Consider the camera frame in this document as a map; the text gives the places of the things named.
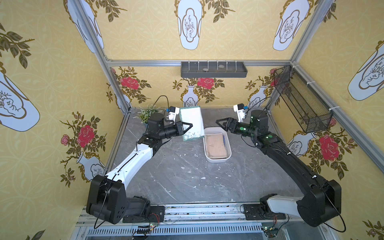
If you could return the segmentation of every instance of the white basket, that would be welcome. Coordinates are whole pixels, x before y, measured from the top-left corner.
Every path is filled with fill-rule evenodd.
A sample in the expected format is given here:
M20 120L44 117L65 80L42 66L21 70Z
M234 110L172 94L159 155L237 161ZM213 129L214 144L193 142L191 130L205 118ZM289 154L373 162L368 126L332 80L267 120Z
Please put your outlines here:
M221 159L211 159L207 156L207 145L205 143L205 137L203 138L204 142L204 153L205 157L208 162L225 162L227 161L231 156L232 156L232 151L231 151L231 145L229 145L229 139L228 139L228 134L227 132L222 129L221 127L207 127L204 129L204 134L215 134L215 133L222 133L224 136L224 147L225 150L227 151L227 158L221 158Z

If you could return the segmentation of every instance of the pink rose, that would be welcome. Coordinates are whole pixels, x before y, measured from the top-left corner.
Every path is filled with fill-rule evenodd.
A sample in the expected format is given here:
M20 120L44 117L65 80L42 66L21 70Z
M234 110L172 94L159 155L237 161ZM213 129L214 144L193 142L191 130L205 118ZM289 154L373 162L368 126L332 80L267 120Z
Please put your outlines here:
M91 128L89 125L86 125L80 129L77 143L80 144L81 147L85 147L85 145L90 143L94 137L95 134L93 133L93 128Z
M211 89L215 85L213 78L199 78L197 85L206 89Z
M64 144L64 146L67 146L69 140L70 140L69 136L64 134L63 137L61 138L61 144Z
M121 85L126 86L127 88L132 88L132 89L138 89L139 84L136 79L131 78L131 77L126 77L120 79Z
M335 125L336 125L336 119L331 118L331 121L329 122L329 125L330 125L331 127L335 126Z
M319 139L321 154L325 160L334 161L339 156L339 144L329 135L324 135Z
M272 68L271 71L269 72L269 75L272 75L276 72L277 68Z

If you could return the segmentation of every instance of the wall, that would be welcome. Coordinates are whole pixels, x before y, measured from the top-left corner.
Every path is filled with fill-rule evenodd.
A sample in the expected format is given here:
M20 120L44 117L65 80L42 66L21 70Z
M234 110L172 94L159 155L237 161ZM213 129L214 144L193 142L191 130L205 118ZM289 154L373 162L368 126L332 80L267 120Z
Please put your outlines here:
M238 103L252 106L259 101L258 106L264 105L263 99L273 90L276 68L280 67L247 67L246 78L182 79L179 67L115 67L114 72L123 94L134 107L152 105L160 95L168 97L170 106L182 107L183 99L190 94L201 107L228 107ZM167 106L166 99L159 99L156 106Z
M104 51L109 59L263 60L290 59L314 12L314 2L96 0L92 6L98 11ZM186 40L184 32L179 32L178 21L183 20L187 8L193 8L197 18L192 14L194 20L190 21L195 38ZM278 43L279 32L274 45L282 22L286 23L285 31L281 32L283 43Z
M299 62L382 149L384 109L383 92L379 90L383 74L378 41L383 40L383 10L381 1L335 1ZM365 80L378 83L365 86ZM304 134L282 100L272 114L292 151L300 151L300 159L312 170L341 185L347 231L340 233L340 238L377 235L383 239L384 175L345 129L333 119L329 129L313 136ZM343 229L339 218L332 222Z
M384 40L381 33L384 2L337 0L335 3L337 19L331 17L320 25L300 65L384 151L381 134L384 91L379 91L384 81L380 63L384 47L378 44ZM366 62L371 55L374 55L373 64ZM359 86L362 79L373 79L372 86Z
M63 1L0 9L0 239L69 239L122 114Z

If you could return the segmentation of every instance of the zip tie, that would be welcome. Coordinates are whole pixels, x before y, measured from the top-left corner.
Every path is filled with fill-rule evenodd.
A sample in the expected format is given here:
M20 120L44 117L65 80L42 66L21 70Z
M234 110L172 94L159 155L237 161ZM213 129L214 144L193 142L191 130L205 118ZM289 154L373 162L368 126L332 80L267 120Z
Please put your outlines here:
M335 108L339 108L339 107L340 107L340 106L332 107L332 108L329 108L328 110L331 111L331 110L333 110L333 109L335 109Z

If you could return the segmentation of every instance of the metal mesh basket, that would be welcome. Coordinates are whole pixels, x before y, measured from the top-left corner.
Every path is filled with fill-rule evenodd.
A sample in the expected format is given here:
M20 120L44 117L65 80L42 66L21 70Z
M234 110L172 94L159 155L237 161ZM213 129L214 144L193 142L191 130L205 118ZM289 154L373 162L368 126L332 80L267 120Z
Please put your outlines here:
M277 91L305 133L328 128L333 113L291 66L277 69L274 76Z

